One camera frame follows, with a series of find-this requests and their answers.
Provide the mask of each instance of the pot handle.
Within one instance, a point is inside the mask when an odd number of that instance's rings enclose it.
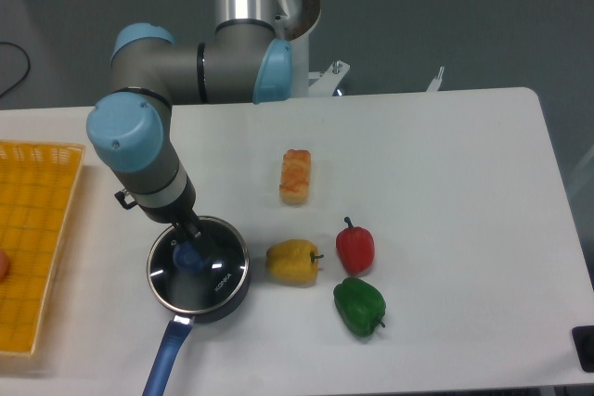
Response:
[[[193,317],[182,317],[179,315],[176,315],[174,320],[169,321],[167,328],[165,328],[165,334],[157,352],[157,357],[150,370],[150,375],[148,375],[147,385],[142,392],[142,396],[163,395],[167,386],[167,380],[169,380],[169,375],[174,367],[177,352],[192,330],[193,323]]]

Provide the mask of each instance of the yellow bell pepper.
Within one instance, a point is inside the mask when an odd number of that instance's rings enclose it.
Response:
[[[316,280],[317,246],[307,240],[287,240],[266,252],[266,268],[276,278],[307,283]]]

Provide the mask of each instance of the blue joint cap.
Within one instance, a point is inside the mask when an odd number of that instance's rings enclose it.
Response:
[[[115,40],[113,53],[111,54],[111,62],[113,62],[113,58],[115,57],[116,53],[126,45],[139,39],[150,38],[162,39],[163,41],[167,41],[170,44],[174,43],[174,37],[170,32],[162,27],[156,27],[149,23],[133,23],[132,25],[128,25],[126,28],[121,30],[120,34],[118,34],[118,37]]]
[[[274,39],[264,55],[253,87],[253,103],[284,101],[293,87],[291,44]]]
[[[153,162],[163,146],[157,110],[141,95],[105,96],[86,119],[86,134],[103,162],[116,172],[138,172]]]

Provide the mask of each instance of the green bell pepper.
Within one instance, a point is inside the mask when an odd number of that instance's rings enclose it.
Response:
[[[334,304],[349,330],[366,338],[386,314],[386,301],[381,293],[360,278],[347,277],[334,288]]]

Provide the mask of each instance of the orange plastic crate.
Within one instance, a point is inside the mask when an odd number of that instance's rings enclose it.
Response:
[[[41,327],[84,146],[0,141],[0,354],[30,355]]]

